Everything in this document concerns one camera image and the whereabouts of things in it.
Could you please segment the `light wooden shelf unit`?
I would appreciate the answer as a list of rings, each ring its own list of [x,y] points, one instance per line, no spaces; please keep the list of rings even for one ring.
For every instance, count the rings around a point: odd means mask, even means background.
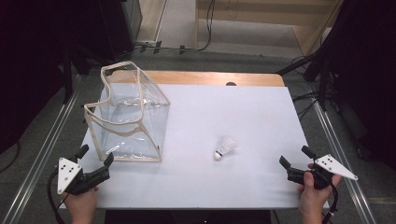
[[[304,56],[315,51],[344,0],[214,0],[214,20],[285,24]]]

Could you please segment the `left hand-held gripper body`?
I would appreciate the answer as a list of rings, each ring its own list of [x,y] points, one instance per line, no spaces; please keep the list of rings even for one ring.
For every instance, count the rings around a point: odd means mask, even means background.
[[[67,192],[79,195],[93,189],[110,178],[109,166],[110,162],[105,161],[103,167],[90,173],[84,173],[80,164],[66,158],[60,158],[58,162],[57,193]]]

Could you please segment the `white feather shuttlecock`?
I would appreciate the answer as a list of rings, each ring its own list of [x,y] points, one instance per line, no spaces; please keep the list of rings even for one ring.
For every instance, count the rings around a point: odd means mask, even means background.
[[[223,136],[220,139],[220,142],[214,151],[213,158],[215,161],[221,160],[226,154],[229,152],[235,150],[237,148],[237,144],[235,141],[228,137],[228,136]]]

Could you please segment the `wooden table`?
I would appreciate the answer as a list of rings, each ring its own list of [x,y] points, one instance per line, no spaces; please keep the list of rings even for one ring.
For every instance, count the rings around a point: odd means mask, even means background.
[[[155,84],[284,87],[278,74],[192,71],[145,71],[145,74],[148,82]]]

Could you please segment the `metal floor rail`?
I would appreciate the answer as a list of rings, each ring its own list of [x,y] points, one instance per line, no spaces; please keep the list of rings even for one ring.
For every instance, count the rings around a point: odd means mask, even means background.
[[[329,173],[340,175],[346,183],[353,208],[359,215],[360,224],[378,224],[369,205],[359,181],[361,178],[351,167],[346,153],[333,129],[328,113],[323,112],[316,101],[312,101],[314,114],[318,118],[321,127],[318,129],[326,137],[326,146],[311,143],[310,146],[317,153],[319,166]]]
[[[34,157],[31,157],[33,162],[30,166],[26,166],[28,172],[21,183],[16,187],[15,195],[9,208],[5,212],[5,216],[0,219],[0,224],[18,224],[21,214],[28,204],[35,186],[38,183],[38,179],[43,173],[56,141],[64,128],[64,124],[76,103],[78,95],[79,90],[75,90],[70,99],[60,107],[56,114],[56,118],[50,124],[50,129],[43,141],[43,144],[40,146],[37,154]]]

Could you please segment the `dark cabinet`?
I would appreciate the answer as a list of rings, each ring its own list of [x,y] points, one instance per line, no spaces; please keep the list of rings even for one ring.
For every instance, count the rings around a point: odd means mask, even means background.
[[[99,0],[112,60],[134,50],[143,15],[139,0]]]

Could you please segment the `white board sheet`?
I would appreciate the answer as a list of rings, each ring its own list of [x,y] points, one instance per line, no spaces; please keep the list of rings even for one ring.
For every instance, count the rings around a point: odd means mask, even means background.
[[[160,162],[115,161],[101,209],[295,208],[298,186],[279,158],[304,169],[306,140],[285,87],[161,86],[171,102]],[[213,158],[220,139],[237,148]]]

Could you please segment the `black metal stand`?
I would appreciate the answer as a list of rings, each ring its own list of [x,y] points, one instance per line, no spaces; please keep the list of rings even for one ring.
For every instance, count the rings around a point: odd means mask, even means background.
[[[308,67],[304,72],[304,80],[307,82],[313,82],[317,76],[319,78],[319,89],[318,89],[318,103],[323,111],[326,110],[325,98],[327,91],[327,83],[330,74],[330,61],[321,53],[319,50],[316,52],[304,56],[301,60],[291,63],[290,65],[278,70],[278,75],[286,75],[287,73],[302,67],[308,63]]]

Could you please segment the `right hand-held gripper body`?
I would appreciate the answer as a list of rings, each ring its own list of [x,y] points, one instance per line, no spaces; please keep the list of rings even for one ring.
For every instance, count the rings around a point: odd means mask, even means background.
[[[349,171],[341,162],[337,161],[331,154],[316,157],[313,160],[313,168],[310,170],[299,170],[292,166],[287,172],[287,179],[294,183],[304,183],[304,173],[310,172],[314,177],[314,188],[325,189],[332,183],[334,175],[340,175],[351,180],[358,180],[358,177]]]

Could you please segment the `black curtain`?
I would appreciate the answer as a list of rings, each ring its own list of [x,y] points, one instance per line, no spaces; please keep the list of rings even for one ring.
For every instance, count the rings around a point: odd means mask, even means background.
[[[396,170],[396,0],[344,0],[326,57],[363,158]]]
[[[92,52],[83,45],[99,0],[0,0],[0,154],[15,145],[47,101],[82,70]]]

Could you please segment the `clear plastic bag beige trim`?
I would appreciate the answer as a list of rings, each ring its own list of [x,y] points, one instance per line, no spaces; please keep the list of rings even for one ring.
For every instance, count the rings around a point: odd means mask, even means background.
[[[157,83],[132,62],[101,68],[100,98],[84,105],[101,160],[160,162],[170,101]]]

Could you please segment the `person's right hand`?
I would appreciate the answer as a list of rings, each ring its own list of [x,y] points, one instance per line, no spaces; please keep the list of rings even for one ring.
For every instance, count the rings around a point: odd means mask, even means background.
[[[332,194],[332,187],[326,189],[314,188],[314,177],[310,172],[304,173],[304,183],[299,187],[301,199],[299,202],[300,214],[321,214],[323,205]]]

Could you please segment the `person's left hand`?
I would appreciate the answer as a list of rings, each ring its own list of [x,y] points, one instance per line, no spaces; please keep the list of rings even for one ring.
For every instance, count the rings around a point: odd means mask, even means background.
[[[73,219],[92,217],[96,210],[98,187],[93,187],[87,192],[74,195],[64,192],[62,200]]]

